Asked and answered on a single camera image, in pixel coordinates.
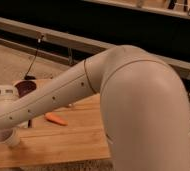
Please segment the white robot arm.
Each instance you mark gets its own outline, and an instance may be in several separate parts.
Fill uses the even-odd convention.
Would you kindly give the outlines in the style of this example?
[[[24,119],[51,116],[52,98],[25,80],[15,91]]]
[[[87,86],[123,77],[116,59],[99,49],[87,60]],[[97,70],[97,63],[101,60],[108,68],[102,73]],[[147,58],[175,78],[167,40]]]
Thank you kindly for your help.
[[[135,46],[120,45],[76,64],[17,98],[0,86],[0,130],[100,95],[116,171],[190,171],[190,102],[175,70]]]

